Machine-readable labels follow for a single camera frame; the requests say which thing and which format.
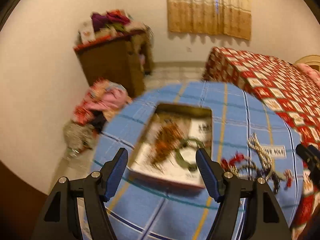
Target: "floor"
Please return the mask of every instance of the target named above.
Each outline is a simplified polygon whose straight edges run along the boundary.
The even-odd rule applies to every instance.
[[[156,65],[151,75],[145,76],[145,86],[146,90],[156,89],[171,83],[185,83],[191,81],[199,81],[201,79],[202,73],[204,71],[204,63],[166,63]],[[94,157],[95,149],[87,150],[77,157],[70,158],[65,156],[61,159],[58,169],[55,173],[54,178],[52,178],[52,185],[57,182],[57,180],[66,176],[69,180],[85,178],[90,172],[90,166]],[[78,198],[78,209],[80,217],[84,213],[84,201]],[[85,228],[83,225],[83,220],[80,220],[81,227]]]

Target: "red and white checkered bedspread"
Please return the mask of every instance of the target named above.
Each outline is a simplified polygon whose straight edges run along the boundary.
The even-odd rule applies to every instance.
[[[203,79],[233,83],[252,94],[295,129],[303,144],[320,148],[320,89],[292,64],[276,57],[213,47]],[[320,194],[312,194],[316,187],[307,174],[304,177],[293,238],[299,235],[320,202]]]

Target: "magenta cloth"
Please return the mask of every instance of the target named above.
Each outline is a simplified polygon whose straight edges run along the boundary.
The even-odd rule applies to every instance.
[[[320,88],[320,72],[311,68],[307,64],[298,63],[297,68],[300,69],[305,75],[310,77],[312,81]]]
[[[121,109],[127,103],[127,96],[128,94],[125,90],[112,87],[103,94],[100,101],[90,101],[85,107],[99,111]]]
[[[93,29],[95,32],[104,28],[106,24],[110,23],[121,23],[126,25],[130,23],[130,19],[126,16],[117,15],[114,13],[107,13],[107,15],[100,15],[98,13],[93,13],[91,15]]]

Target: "curtain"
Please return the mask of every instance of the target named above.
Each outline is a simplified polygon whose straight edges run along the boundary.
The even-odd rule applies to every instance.
[[[171,32],[251,38],[251,0],[168,0]]]

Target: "pile of jewelry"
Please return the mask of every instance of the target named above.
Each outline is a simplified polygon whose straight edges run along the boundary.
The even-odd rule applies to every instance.
[[[273,180],[273,192],[277,194],[280,189],[280,181],[286,181],[285,190],[291,187],[292,173],[289,169],[284,173],[275,170],[274,160],[270,154],[260,145],[257,134],[253,133],[248,140],[248,147],[254,150],[260,160],[262,168],[251,160],[251,158],[244,156],[242,153],[236,152],[235,156],[228,162],[226,159],[221,160],[221,166],[225,171],[230,171],[234,175],[243,178],[243,171],[247,172],[247,179],[253,180],[258,177],[263,177],[266,181]]]

